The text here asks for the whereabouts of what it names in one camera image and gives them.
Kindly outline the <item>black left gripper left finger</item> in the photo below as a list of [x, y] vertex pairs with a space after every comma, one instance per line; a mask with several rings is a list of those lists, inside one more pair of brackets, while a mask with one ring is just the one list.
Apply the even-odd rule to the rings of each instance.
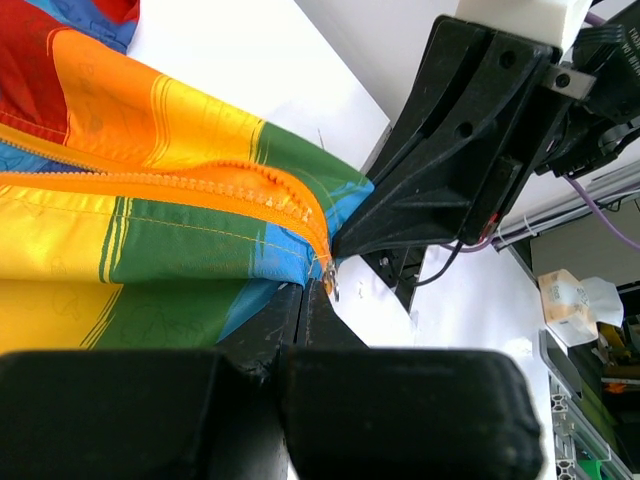
[[207, 349], [23, 351], [1, 359], [5, 479], [284, 479], [276, 370], [303, 290]]

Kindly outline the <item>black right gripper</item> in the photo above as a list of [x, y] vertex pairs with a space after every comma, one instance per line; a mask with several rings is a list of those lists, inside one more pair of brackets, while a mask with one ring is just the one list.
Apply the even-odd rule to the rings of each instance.
[[[485, 238], [549, 143], [557, 48], [450, 16], [431, 29], [409, 98], [368, 170], [373, 192], [340, 228], [337, 257]], [[573, 72], [593, 78], [535, 173], [580, 178], [639, 138], [639, 3], [580, 30]]]

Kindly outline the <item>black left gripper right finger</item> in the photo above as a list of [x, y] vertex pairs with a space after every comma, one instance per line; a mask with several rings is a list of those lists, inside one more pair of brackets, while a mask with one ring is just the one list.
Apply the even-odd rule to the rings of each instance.
[[542, 428], [495, 351], [367, 347], [318, 281], [281, 358], [281, 415], [302, 479], [534, 479]]

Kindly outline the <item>silver zipper pull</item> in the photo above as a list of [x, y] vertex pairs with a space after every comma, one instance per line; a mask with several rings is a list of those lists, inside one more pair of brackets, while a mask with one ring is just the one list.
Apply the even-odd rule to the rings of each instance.
[[338, 302], [340, 300], [338, 268], [334, 260], [330, 260], [327, 262], [323, 274], [323, 284], [327, 295], [332, 298], [334, 302]]

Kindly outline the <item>rainbow striped hooded jacket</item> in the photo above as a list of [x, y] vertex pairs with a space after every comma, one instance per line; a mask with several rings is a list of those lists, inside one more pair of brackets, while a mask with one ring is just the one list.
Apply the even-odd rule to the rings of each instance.
[[323, 286], [373, 192], [131, 57], [136, 1], [1, 5], [1, 349], [204, 348]]

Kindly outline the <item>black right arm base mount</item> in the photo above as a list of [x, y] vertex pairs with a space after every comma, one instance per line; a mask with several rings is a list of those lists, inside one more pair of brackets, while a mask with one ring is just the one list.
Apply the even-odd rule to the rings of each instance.
[[385, 249], [365, 254], [363, 260], [409, 311], [425, 253], [425, 247]]

